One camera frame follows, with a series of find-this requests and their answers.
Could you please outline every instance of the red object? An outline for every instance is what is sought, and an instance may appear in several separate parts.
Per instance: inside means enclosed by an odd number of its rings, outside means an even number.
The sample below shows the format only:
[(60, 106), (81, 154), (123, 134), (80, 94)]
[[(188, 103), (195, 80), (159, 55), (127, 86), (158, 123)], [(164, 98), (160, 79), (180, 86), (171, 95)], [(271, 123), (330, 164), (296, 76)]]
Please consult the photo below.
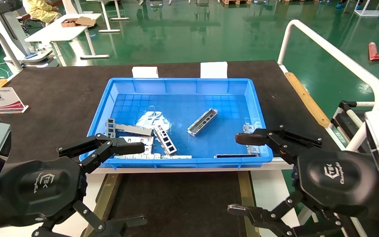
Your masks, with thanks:
[(376, 50), (376, 45), (374, 42), (371, 42), (369, 45), (368, 45), (368, 48), (369, 48), (369, 59), (372, 61), (372, 60), (379, 60), (379, 54)]

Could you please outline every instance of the blue bin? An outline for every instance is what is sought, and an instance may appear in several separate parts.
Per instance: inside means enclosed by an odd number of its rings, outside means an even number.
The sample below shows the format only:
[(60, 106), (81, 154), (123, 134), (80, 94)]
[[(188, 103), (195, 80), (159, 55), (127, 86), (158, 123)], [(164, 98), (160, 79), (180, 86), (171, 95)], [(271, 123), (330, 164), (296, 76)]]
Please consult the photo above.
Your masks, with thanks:
[[(197, 137), (188, 127), (208, 109), (217, 118)], [(258, 157), (214, 158), (217, 154), (247, 154), (235, 142), (244, 124), (265, 128), (254, 84), (246, 78), (112, 78), (97, 108), (88, 136), (105, 133), (106, 119), (151, 127), (162, 125), (178, 149), (192, 159), (108, 159), (103, 168), (252, 168), (270, 162), (273, 153), (261, 146)], [(156, 140), (152, 153), (164, 154)], [(80, 156), (83, 160), (90, 153)]]

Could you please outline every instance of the white desk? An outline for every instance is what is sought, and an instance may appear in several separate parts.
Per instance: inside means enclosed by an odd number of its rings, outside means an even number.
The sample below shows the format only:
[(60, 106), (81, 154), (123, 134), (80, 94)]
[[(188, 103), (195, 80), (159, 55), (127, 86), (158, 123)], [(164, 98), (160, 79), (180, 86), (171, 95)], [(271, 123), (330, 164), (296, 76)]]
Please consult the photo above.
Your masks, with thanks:
[[(103, 17), (105, 18), (105, 21), (106, 21), (106, 26), (107, 26), (107, 30), (99, 30), (99, 32), (103, 33), (103, 32), (120, 32), (121, 30), (117, 29), (117, 30), (113, 30), (111, 29), (110, 27), (110, 24), (109, 24), (109, 18), (108, 18), (108, 14), (106, 12), (106, 8), (105, 8), (105, 3), (104, 3), (104, 0), (86, 0), (88, 2), (92, 2), (92, 1), (99, 1), (100, 2), (100, 5), (102, 6), (102, 11), (103, 11)], [(118, 6), (118, 1), (117, 0), (113, 0), (115, 2), (115, 8), (116, 8), (116, 14), (118, 17), (114, 17), (114, 18), (111, 18), (111, 20), (129, 20), (130, 18), (129, 17), (121, 17), (121, 14), (119, 13), (119, 6)]]
[(67, 14), (63, 15), (61, 18), (56, 20), (54, 23), (48, 25), (47, 27), (42, 28), (38, 32), (33, 35), (27, 37), (25, 39), (26, 42), (42, 42), (42, 41), (50, 41), (54, 44), (55, 51), (57, 51), (58, 58), (61, 62), (62, 66), (66, 66), (65, 61), (62, 57), (62, 53), (59, 50), (57, 41), (69, 41), (75, 39), (78, 35), (80, 35), (83, 31), (86, 33), (86, 38), (88, 45), (90, 47), (91, 55), (82, 55), (81, 59), (92, 59), (92, 58), (109, 58), (108, 54), (96, 55), (93, 43), (91, 42), (90, 34), (87, 29), (87, 26), (76, 26), (76, 27), (62, 27), (61, 22), (67, 18), (79, 18), (80, 16), (88, 17), (91, 19), (98, 19), (101, 14)]

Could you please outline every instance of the green floor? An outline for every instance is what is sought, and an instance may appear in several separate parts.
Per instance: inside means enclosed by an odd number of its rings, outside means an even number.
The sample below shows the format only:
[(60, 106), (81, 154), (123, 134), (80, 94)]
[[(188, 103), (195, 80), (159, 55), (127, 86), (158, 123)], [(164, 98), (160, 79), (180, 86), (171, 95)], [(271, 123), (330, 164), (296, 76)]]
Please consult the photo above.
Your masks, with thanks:
[[(111, 22), (113, 29), (122, 29), (121, 33), (98, 33), (106, 29), (103, 18), (98, 20), (98, 28), (91, 30), (96, 52), (110, 54), (110, 58), (80, 60), (77, 55), (90, 54), (82, 34), (61, 46), (66, 63), (87, 66), (277, 60), (287, 23), (299, 19), (379, 78), (379, 63), (371, 63), (367, 56), (369, 42), (376, 42), (379, 50), (379, 19), (359, 18), (353, 14), (353, 2), (343, 12), (335, 9), (335, 0), (269, 0), (266, 6), (241, 4), (239, 8), (204, 1), (208, 4), (176, 1), (169, 6), (164, 1), (162, 8), (153, 9), (149, 1), (139, 6), (134, 0), (123, 0), (121, 14), (130, 20)], [(98, 2), (82, 0), (82, 7), (101, 12)], [(107, 9), (109, 17), (116, 16), (114, 6)], [(328, 116), (342, 99), (373, 100), (367, 85), (299, 30), (293, 31), (284, 64)]]

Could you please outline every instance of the pallet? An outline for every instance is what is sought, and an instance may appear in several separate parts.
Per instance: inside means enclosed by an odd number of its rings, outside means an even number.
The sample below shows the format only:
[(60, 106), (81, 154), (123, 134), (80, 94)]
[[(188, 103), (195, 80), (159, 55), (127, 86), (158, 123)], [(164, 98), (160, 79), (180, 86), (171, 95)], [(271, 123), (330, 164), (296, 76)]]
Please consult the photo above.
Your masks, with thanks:
[(246, 4), (251, 4), (251, 0), (221, 0), (224, 4), (229, 5), (229, 2), (235, 2), (236, 5), (239, 5), (240, 2), (245, 2)]

